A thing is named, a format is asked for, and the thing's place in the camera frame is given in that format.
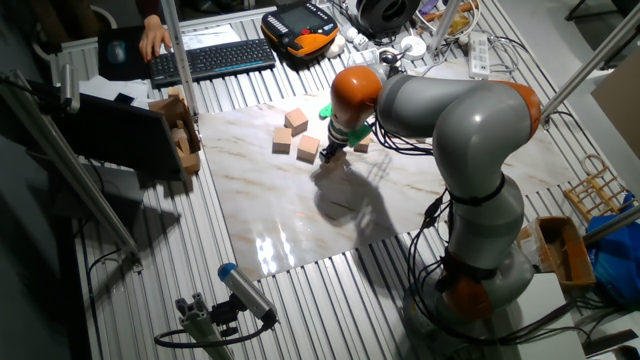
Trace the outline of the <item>person's bare hand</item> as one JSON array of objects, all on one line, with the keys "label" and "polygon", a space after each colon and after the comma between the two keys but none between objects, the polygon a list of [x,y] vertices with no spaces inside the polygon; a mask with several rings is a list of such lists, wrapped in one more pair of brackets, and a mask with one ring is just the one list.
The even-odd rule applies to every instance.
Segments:
[{"label": "person's bare hand", "polygon": [[158,15],[150,15],[144,20],[144,32],[142,34],[139,50],[145,62],[151,61],[160,55],[160,49],[172,48],[169,31],[163,26]]}]

